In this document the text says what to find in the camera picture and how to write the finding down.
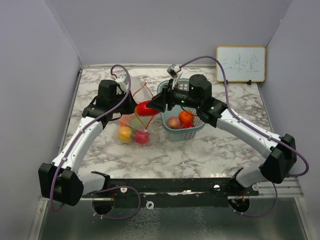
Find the red toy pepper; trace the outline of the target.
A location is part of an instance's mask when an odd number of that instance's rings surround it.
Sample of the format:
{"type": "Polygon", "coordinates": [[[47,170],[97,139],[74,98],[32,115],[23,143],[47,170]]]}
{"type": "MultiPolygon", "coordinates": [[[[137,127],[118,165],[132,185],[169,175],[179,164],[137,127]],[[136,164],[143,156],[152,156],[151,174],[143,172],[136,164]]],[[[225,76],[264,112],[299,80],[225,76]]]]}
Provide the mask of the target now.
{"type": "Polygon", "coordinates": [[[150,108],[150,107],[147,107],[147,104],[150,102],[150,100],[146,100],[146,101],[143,101],[143,102],[140,102],[134,109],[134,113],[137,115],[137,116],[140,116],[140,117],[151,117],[151,116],[155,116],[157,114],[159,114],[160,112],[153,109],[153,108],[150,108]]]}

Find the clear zip bag orange zipper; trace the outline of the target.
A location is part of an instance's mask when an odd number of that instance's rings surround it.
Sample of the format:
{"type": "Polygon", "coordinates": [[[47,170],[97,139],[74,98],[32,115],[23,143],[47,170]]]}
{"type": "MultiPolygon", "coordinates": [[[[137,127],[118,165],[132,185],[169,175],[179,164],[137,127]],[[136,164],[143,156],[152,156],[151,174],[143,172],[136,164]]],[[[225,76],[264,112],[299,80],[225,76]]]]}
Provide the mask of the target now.
{"type": "Polygon", "coordinates": [[[155,134],[150,129],[150,125],[157,113],[147,109],[145,105],[154,95],[148,88],[147,83],[136,77],[131,78],[130,92],[133,100],[138,104],[138,110],[131,114],[123,114],[119,118],[115,138],[124,144],[150,145],[155,134]]]}

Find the orange toy tangerine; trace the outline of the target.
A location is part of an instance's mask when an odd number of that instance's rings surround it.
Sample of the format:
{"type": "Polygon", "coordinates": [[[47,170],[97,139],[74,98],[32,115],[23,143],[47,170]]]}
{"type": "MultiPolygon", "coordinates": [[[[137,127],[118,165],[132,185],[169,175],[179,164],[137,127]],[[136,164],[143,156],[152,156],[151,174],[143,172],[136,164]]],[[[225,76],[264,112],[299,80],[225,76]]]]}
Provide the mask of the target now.
{"type": "Polygon", "coordinates": [[[182,110],[178,115],[180,123],[183,124],[189,124],[193,123],[194,121],[194,114],[189,110],[182,110]]]}

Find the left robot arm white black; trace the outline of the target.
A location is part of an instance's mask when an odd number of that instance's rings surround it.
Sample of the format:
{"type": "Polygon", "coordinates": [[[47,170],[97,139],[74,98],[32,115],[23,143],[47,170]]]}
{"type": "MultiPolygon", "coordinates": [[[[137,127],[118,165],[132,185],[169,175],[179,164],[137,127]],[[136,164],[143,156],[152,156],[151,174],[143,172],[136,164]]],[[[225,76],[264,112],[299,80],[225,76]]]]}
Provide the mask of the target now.
{"type": "Polygon", "coordinates": [[[51,163],[38,169],[41,195],[50,201],[75,206],[82,196],[94,192],[106,197],[111,190],[109,176],[92,172],[79,176],[80,166],[94,140],[105,129],[114,114],[132,114],[136,102],[130,92],[129,78],[102,80],[97,96],[84,108],[79,125],[64,149],[51,163]]]}

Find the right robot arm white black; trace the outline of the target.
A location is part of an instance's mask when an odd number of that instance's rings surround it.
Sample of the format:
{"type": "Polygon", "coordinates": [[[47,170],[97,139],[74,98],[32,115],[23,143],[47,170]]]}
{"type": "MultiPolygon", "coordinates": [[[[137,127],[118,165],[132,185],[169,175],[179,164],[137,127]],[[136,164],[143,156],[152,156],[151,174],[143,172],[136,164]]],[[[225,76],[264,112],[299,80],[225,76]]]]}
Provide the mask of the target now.
{"type": "Polygon", "coordinates": [[[188,90],[179,89],[170,79],[147,103],[148,108],[161,113],[175,106],[195,109],[202,122],[236,136],[264,157],[263,163],[242,168],[232,176],[229,189],[236,196],[256,183],[282,183],[297,161],[295,139],[291,135],[280,136],[251,122],[246,123],[244,118],[229,110],[226,103],[212,96],[212,84],[202,74],[189,78],[188,90]]]}

